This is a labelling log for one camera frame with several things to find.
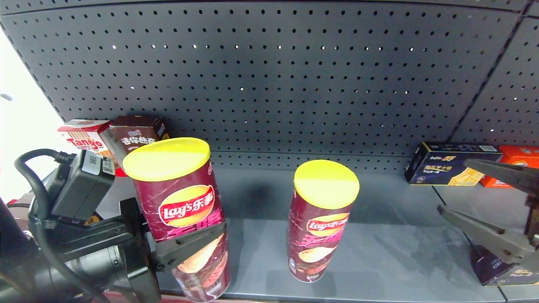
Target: white wall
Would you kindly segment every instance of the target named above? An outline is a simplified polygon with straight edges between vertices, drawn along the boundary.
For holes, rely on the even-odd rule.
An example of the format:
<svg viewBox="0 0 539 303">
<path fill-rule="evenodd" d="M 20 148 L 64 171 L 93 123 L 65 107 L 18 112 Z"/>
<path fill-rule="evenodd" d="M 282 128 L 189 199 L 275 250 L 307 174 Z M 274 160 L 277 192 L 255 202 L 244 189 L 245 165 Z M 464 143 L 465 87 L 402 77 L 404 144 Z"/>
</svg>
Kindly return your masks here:
<svg viewBox="0 0 539 303">
<path fill-rule="evenodd" d="M 30 190 L 13 166 L 19 155 L 38 148 L 72 153 L 76 150 L 56 133 L 62 120 L 2 33 L 0 93 L 13 97 L 11 101 L 0 97 L 0 197 L 7 203 Z M 28 164 L 41 178 L 57 166 L 50 157 L 40 157 Z"/>
</svg>

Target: orange snack box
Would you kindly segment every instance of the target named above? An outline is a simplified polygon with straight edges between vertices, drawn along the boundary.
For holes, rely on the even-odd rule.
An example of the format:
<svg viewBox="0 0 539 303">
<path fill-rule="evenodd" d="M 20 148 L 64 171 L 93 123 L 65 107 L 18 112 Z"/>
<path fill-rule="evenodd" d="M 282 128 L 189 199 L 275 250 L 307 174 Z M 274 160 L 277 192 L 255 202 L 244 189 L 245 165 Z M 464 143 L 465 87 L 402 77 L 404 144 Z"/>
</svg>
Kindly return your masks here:
<svg viewBox="0 0 539 303">
<path fill-rule="evenodd" d="M 539 168 L 539 147 L 502 145 L 499 149 L 503 153 L 500 163 Z M 512 188 L 490 176 L 483 177 L 480 182 L 484 187 Z"/>
</svg>

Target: barcode label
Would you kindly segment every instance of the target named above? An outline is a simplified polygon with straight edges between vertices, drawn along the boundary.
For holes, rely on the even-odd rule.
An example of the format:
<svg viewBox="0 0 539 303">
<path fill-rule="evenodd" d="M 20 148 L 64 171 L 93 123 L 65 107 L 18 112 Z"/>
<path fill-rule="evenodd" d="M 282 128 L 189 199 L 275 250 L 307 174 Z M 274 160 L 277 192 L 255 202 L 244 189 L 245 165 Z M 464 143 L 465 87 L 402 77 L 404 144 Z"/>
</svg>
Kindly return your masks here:
<svg viewBox="0 0 539 303">
<path fill-rule="evenodd" d="M 101 171 L 101 156 L 91 151 L 85 152 L 81 170 L 99 176 L 99 172 Z"/>
<path fill-rule="evenodd" d="M 114 162 L 109 158 L 103 158 L 103 172 L 114 175 Z"/>
<path fill-rule="evenodd" d="M 496 148 L 494 148 L 494 146 L 490 146 L 490 145 L 479 145 L 479 147 L 484 150 L 485 152 L 496 152 Z"/>
</svg>

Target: perforated metal panel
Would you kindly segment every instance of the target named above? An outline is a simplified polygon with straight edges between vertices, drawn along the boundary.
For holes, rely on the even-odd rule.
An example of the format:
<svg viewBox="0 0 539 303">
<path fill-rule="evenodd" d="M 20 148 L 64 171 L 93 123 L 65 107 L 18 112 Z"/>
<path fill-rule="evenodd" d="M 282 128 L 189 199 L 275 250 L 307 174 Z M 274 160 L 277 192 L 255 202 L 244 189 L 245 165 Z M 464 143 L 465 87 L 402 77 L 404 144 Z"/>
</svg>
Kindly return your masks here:
<svg viewBox="0 0 539 303">
<path fill-rule="evenodd" d="M 256 169 L 296 169 L 309 160 L 326 159 L 339 162 L 353 170 L 365 173 L 396 174 L 402 173 L 410 163 L 409 157 L 347 156 L 347 155 L 312 155 L 312 154 L 268 154 L 213 152 L 212 164 L 223 168 Z"/>
<path fill-rule="evenodd" d="M 171 0 L 129 0 L 123 1 L 124 3 L 137 3 L 137 2 L 166 2 Z M 408 0 L 382 0 L 393 2 L 409 2 Z M 62 9 L 73 6 L 89 6 L 89 5 L 103 5 L 117 3 L 118 0 L 44 0 L 44 1 L 25 1 L 25 0 L 3 0 L 2 7 L 3 14 L 10 13 L 37 11 L 37 10 L 49 10 L 49 9 Z M 501 10 L 520 11 L 524 7 L 526 0 L 415 0 L 416 3 L 433 3 L 433 4 L 450 4 L 450 5 L 462 5 L 462 6 L 474 6 L 480 8 L 493 8 Z"/>
<path fill-rule="evenodd" d="M 454 141 L 539 145 L 539 20 L 525 18 Z"/>
<path fill-rule="evenodd" d="M 517 14 L 404 3 L 141 3 L 4 15 L 65 120 L 168 118 L 235 152 L 410 156 L 443 141 Z"/>
<path fill-rule="evenodd" d="M 528 16 L 539 17 L 539 2 L 534 2 L 527 13 Z"/>
</svg>

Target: lay's chip can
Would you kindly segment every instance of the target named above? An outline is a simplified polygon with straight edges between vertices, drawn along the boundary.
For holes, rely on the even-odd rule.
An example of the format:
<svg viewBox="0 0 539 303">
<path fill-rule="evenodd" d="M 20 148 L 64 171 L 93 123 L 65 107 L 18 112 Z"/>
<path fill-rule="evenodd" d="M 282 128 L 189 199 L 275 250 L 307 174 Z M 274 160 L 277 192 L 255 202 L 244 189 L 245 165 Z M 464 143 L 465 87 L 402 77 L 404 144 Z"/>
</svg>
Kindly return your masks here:
<svg viewBox="0 0 539 303">
<path fill-rule="evenodd" d="M 210 146 L 183 137 L 139 147 L 123 160 L 156 242 L 225 221 L 210 162 Z M 172 274 L 194 302 L 217 299 L 230 284 L 227 234 L 178 265 Z"/>
<path fill-rule="evenodd" d="M 301 282 L 322 278 L 348 222 L 360 182 L 346 166 L 313 160 L 294 174 L 288 218 L 288 269 Z"/>
</svg>

